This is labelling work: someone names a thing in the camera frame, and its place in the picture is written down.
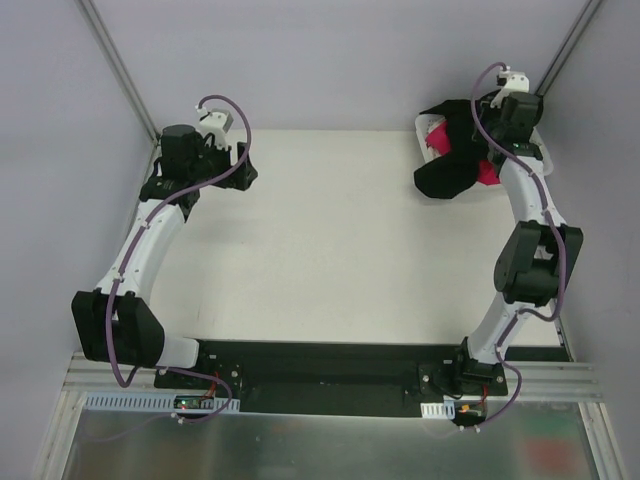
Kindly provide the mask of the black daisy print t-shirt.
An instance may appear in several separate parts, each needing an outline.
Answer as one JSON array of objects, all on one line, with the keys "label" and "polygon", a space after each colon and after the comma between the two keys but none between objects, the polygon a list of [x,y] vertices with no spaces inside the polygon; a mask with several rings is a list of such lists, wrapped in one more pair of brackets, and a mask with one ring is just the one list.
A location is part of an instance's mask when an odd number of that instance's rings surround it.
[{"label": "black daisy print t-shirt", "polygon": [[450,200],[476,184],[479,162],[488,160],[488,147],[475,142],[475,124],[471,102],[466,99],[445,100],[420,114],[443,116],[452,150],[414,171],[414,185],[426,197]]}]

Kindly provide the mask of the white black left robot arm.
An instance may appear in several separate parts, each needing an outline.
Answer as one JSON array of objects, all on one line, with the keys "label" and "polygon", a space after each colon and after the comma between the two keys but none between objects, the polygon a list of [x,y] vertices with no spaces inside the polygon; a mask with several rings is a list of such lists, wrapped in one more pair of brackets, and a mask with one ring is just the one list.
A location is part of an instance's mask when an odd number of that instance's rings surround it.
[{"label": "white black left robot arm", "polygon": [[79,291],[72,315],[85,357],[133,367],[177,367],[188,388],[204,387],[210,363],[195,339],[168,334],[149,301],[169,246],[189,219],[203,188],[247,190],[257,178],[249,141],[230,145],[219,128],[200,132],[171,125],[139,193],[134,223],[108,273],[91,291]]}]

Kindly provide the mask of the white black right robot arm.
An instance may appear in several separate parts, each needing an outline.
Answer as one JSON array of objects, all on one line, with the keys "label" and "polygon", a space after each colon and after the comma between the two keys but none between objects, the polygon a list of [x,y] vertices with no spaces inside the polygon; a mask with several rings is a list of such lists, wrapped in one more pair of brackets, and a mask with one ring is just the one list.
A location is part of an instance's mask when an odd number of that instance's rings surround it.
[{"label": "white black right robot arm", "polygon": [[506,350],[526,319],[556,320],[584,240],[558,212],[544,180],[543,154],[532,140],[541,97],[492,92],[472,107],[474,138],[489,148],[515,225],[494,267],[494,300],[450,369],[452,387],[466,395],[503,376]]}]

